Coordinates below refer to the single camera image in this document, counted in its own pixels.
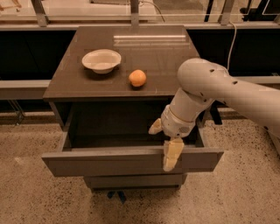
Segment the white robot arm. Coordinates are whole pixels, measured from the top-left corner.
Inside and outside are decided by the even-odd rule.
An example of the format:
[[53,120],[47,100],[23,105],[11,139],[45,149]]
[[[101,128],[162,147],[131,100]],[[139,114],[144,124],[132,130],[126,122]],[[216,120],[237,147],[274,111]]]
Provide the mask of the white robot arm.
[[221,102],[242,116],[280,137],[280,91],[236,79],[219,64],[194,58],[178,69],[180,88],[161,117],[150,127],[155,135],[162,131],[170,139],[164,143],[163,169],[174,169],[183,150],[183,138],[195,126],[199,114],[213,102]]

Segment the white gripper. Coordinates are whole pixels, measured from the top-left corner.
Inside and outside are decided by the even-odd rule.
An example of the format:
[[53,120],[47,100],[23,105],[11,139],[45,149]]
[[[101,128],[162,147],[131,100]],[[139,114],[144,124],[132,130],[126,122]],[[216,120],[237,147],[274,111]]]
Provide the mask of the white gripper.
[[165,172],[170,172],[175,168],[179,156],[184,148],[184,142],[181,138],[187,137],[195,126],[195,122],[185,122],[177,118],[167,105],[161,115],[149,128],[150,135],[156,135],[163,131],[169,141],[164,142],[164,159],[163,169]]

